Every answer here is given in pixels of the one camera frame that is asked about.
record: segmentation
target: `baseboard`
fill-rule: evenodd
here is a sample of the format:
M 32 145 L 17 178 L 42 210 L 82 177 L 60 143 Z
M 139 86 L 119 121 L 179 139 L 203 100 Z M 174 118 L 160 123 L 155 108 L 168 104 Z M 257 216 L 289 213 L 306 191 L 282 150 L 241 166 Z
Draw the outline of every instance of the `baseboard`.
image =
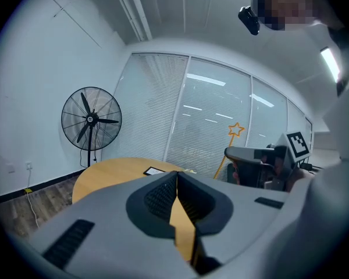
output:
M 32 191 L 40 190 L 40 189 L 43 189 L 45 187 L 48 187 L 48 186 L 57 184 L 59 182 L 65 181 L 67 179 L 71 179 L 71 178 L 73 178 L 75 176 L 78 176 L 84 170 L 85 169 L 82 169 L 82 170 L 79 170 L 79 171 L 75 171 L 74 173 L 70 173 L 70 174 L 67 174 L 65 176 L 62 176 L 62 177 L 59 177 L 59 178 L 56 178 L 56 179 L 53 179 L 53 180 L 50 180 L 50 181 L 47 181 L 47 182 L 44 182 L 44 183 L 40 183 L 40 184 L 31 186 L 29 188 Z M 18 191 L 14 191 L 14 192 L 11 192 L 11 193 L 8 193 L 8 194 L 0 195 L 0 203 L 9 201 L 9 200 L 14 199 L 14 198 L 18 198 L 18 197 L 20 197 L 22 195 L 24 195 L 24 190 L 23 189 L 18 190 Z

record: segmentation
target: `ceiling pipe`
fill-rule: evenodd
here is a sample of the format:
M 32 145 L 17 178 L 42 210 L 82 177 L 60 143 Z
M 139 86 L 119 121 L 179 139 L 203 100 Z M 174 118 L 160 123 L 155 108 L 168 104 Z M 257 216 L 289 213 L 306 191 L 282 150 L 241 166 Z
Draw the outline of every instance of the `ceiling pipe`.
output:
M 212 0 L 209 0 L 207 17 L 205 18 L 204 28 L 207 28 L 207 25 L 208 25 L 209 13 L 211 12 L 211 5 L 212 5 Z
M 137 8 L 137 12 L 138 12 L 138 15 L 140 16 L 142 25 L 144 26 L 144 30 L 146 32 L 147 39 L 152 40 L 150 27 L 149 27 L 149 24 L 147 22 L 146 15 L 145 15 L 144 9 L 142 7 L 141 0 L 133 0 L 133 2 Z
M 138 39 L 138 41 L 144 41 L 145 38 L 144 38 L 144 33 L 141 29 L 141 26 L 133 12 L 133 9 L 130 5 L 130 2 L 129 0 L 119 0 L 123 10 L 124 10 L 124 13 L 126 14 L 128 20 L 129 20 L 129 23 L 131 24 L 132 26 L 132 29 Z
M 162 24 L 161 13 L 159 11 L 158 0 L 152 0 L 152 4 L 154 6 L 156 17 L 158 18 L 159 24 Z

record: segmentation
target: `black vent slot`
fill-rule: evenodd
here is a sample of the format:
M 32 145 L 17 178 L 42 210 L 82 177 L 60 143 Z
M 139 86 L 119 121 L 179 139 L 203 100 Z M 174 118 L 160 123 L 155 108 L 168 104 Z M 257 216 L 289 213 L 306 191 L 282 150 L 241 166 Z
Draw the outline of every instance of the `black vent slot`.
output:
M 147 193 L 144 202 L 151 214 L 169 223 L 176 197 L 176 178 L 173 177 Z
M 261 203 L 262 205 L 273 207 L 276 209 L 281 209 L 284 205 L 284 202 L 275 201 L 274 199 L 269 198 L 257 198 L 255 202 Z
M 75 221 L 43 254 L 43 257 L 56 267 L 63 269 L 93 227 L 94 223 L 87 220 Z

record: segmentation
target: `camera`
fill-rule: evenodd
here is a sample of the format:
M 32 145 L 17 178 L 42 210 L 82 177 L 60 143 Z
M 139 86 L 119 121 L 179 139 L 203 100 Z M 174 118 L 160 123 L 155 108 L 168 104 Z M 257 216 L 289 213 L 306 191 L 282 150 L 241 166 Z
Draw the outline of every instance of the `camera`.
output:
M 247 27 L 252 35 L 257 35 L 260 31 L 260 23 L 250 6 L 242 7 L 238 13 L 238 18 Z

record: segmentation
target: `fan blade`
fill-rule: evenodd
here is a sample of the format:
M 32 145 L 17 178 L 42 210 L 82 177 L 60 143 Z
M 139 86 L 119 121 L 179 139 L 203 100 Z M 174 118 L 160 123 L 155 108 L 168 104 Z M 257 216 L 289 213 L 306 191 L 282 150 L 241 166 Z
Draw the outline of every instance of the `fan blade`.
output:
M 101 123 L 109 123 L 109 124 L 113 124 L 113 123 L 118 123 L 119 121 L 115 121 L 115 120 L 109 120 L 109 119 L 98 119 L 98 122 Z
M 79 136 L 77 137 L 77 141 L 76 142 L 80 142 L 81 138 L 83 137 L 84 133 L 86 133 L 87 128 L 88 128 L 88 124 L 85 124 L 84 127 L 81 129 Z
M 91 109 L 89 108 L 89 104 L 88 104 L 84 94 L 83 93 L 80 93 L 80 94 L 81 94 L 81 100 L 83 100 L 84 107 L 85 107 L 85 109 L 86 109 L 86 111 L 87 111 L 87 113 L 89 115 L 91 113 Z

